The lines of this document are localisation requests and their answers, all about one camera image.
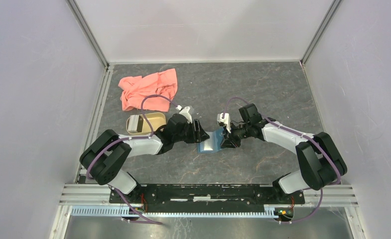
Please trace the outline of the blue card holder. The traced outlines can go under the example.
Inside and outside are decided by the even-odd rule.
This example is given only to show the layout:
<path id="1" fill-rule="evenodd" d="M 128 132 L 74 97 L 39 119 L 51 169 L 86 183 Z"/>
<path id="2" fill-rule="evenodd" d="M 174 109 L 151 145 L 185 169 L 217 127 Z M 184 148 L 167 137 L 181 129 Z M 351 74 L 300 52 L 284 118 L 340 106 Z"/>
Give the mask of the blue card holder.
<path id="1" fill-rule="evenodd" d="M 224 139 L 223 129 L 208 131 L 207 135 L 209 139 L 197 144 L 197 152 L 200 154 L 219 152 Z"/>

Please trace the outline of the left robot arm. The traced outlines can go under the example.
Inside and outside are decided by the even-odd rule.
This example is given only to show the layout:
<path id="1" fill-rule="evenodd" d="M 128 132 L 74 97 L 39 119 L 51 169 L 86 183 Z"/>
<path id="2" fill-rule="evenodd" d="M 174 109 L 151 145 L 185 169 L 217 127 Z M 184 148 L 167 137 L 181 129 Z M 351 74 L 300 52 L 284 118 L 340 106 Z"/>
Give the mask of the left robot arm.
<path id="1" fill-rule="evenodd" d="M 109 185 L 121 192 L 129 203 L 140 198 L 138 182 L 123 165 L 127 158 L 140 155 L 161 155 L 175 143 L 202 143 L 210 139 L 199 120 L 188 122 L 181 114 L 174 114 L 153 135 L 120 137 L 114 130 L 104 131 L 80 156 L 80 164 L 99 185 Z"/>

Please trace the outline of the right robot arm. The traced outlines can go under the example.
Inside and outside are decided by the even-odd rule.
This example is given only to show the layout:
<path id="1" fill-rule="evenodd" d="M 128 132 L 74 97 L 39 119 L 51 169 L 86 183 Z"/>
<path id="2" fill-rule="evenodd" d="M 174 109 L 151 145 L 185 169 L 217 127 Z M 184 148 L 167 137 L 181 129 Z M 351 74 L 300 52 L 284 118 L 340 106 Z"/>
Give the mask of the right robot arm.
<path id="1" fill-rule="evenodd" d="M 263 117 L 255 104 L 245 105 L 239 112 L 243 120 L 239 125 L 231 122 L 228 113 L 217 115 L 219 125 L 224 128 L 221 148 L 240 147 L 243 139 L 252 137 L 279 145 L 297 157 L 299 170 L 273 183 L 271 195 L 276 202 L 285 203 L 296 191 L 319 191 L 327 185 L 338 184 L 347 173 L 347 165 L 329 134 L 311 134 L 286 127 Z"/>

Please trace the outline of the silver card in tray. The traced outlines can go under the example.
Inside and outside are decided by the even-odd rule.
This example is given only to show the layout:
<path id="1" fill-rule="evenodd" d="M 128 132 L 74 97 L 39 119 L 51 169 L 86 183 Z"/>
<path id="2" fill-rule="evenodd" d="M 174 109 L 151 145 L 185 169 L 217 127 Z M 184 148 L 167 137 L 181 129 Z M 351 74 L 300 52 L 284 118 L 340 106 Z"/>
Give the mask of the silver card in tray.
<path id="1" fill-rule="evenodd" d="M 131 115 L 128 119 L 127 131 L 128 133 L 141 133 L 144 124 L 144 119 L 141 115 Z"/>

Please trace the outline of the gold oval tray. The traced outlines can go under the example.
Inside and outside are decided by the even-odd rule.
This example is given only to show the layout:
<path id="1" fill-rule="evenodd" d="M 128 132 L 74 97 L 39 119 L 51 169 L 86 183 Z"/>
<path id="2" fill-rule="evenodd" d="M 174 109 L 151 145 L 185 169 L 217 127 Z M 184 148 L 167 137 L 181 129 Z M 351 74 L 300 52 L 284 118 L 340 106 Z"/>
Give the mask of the gold oval tray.
<path id="1" fill-rule="evenodd" d="M 165 117 L 165 115 L 163 113 L 160 113 L 160 112 L 148 113 L 148 114 L 145 115 L 145 117 L 146 117 L 146 120 L 143 117 L 144 124 L 143 124 L 143 128 L 142 128 L 142 132 L 141 133 L 132 134 L 132 133 L 128 133 L 128 131 L 127 131 L 127 133 L 129 135 L 150 134 L 151 133 L 151 128 L 148 125 L 149 123 L 151 124 L 151 126 L 153 128 L 153 131 L 156 131 L 159 127 L 161 127 L 162 125 L 166 124 L 166 117 Z"/>

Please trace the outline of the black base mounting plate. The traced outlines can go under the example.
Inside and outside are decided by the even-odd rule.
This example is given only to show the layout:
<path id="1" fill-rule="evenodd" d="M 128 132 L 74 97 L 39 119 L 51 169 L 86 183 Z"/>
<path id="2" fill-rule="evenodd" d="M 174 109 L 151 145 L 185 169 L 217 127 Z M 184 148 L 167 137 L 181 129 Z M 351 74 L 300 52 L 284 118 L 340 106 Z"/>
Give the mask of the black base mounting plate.
<path id="1" fill-rule="evenodd" d="M 303 192 L 285 194 L 271 184 L 145 184 L 125 199 L 149 213 L 254 213 L 305 204 Z"/>

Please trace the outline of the pink crumpled cloth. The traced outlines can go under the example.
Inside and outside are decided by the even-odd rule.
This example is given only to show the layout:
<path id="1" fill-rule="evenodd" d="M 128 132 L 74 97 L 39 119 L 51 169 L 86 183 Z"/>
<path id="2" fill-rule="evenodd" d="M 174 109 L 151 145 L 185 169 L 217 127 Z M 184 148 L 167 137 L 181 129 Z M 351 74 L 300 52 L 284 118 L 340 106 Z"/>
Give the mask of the pink crumpled cloth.
<path id="1" fill-rule="evenodd" d="M 178 91 L 177 74 L 174 68 L 147 76 L 128 76 L 120 79 L 120 100 L 123 111 L 145 109 L 168 112 L 170 102 Z"/>

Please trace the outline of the aluminium frame rail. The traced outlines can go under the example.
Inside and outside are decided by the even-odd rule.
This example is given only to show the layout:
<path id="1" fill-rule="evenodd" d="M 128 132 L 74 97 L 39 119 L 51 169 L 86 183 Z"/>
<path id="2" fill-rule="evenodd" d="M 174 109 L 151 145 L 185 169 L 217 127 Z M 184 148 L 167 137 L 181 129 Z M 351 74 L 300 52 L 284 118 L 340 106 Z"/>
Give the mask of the aluminium frame rail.
<path id="1" fill-rule="evenodd" d="M 350 185 L 273 193 L 265 184 L 66 184 L 50 238 L 364 239 Z"/>

